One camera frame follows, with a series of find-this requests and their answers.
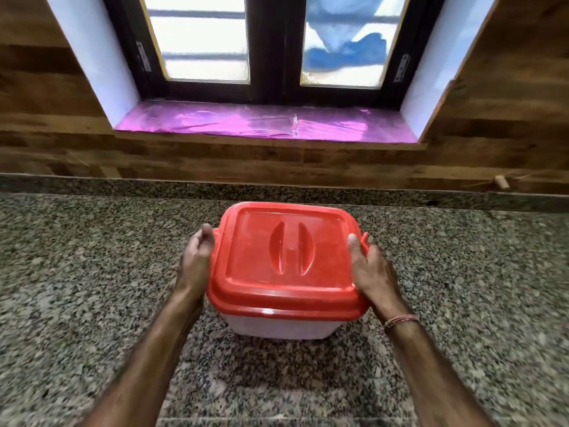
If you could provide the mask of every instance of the red lid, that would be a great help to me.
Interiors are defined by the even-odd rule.
[[[341,209],[236,204],[216,229],[208,298],[229,315],[353,321],[369,304],[352,285],[350,233]]]

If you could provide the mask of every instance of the pink plastic sheet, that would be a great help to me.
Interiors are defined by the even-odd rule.
[[[398,112],[365,108],[144,101],[116,129],[266,139],[417,142]]]

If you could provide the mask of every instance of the window sill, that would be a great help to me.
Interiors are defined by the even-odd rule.
[[[175,101],[139,102],[115,127],[131,133],[271,139],[306,147],[422,149],[400,113],[380,109],[250,106]]]

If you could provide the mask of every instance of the wood paneling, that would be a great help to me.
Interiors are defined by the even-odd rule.
[[[505,175],[569,193],[565,0],[500,0],[426,143],[407,145],[113,132],[45,0],[0,12],[1,172],[473,191]]]

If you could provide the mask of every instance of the plastic container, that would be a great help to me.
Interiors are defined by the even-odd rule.
[[[346,239],[367,233],[348,213],[242,202],[215,229],[208,298],[238,334],[323,339],[369,307],[352,285]]]

